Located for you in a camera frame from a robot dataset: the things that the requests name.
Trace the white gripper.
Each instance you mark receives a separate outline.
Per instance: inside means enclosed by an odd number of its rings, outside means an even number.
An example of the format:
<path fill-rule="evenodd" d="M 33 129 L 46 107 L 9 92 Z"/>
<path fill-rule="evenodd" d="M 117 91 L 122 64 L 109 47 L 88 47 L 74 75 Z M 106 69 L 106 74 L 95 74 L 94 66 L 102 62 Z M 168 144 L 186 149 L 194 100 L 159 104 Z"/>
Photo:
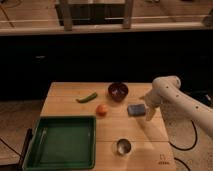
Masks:
<path fill-rule="evenodd" d="M 154 88 L 152 88 L 150 91 L 142 95 L 141 99 L 146 103 L 146 106 L 149 107 L 146 109 L 146 120 L 151 121 L 156 112 L 155 109 L 162 103 L 162 97 Z"/>

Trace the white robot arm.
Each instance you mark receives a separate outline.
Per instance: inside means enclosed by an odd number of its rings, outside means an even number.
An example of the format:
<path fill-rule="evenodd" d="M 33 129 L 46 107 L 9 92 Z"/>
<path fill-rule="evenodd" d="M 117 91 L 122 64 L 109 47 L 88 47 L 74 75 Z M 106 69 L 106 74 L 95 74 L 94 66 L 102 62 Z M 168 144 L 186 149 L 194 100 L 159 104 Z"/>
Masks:
<path fill-rule="evenodd" d="M 142 96 L 145 102 L 146 120 L 150 121 L 163 101 L 168 101 L 197 123 L 213 139 L 213 109 L 180 91 L 181 80 L 177 76 L 157 77 L 152 88 Z"/>

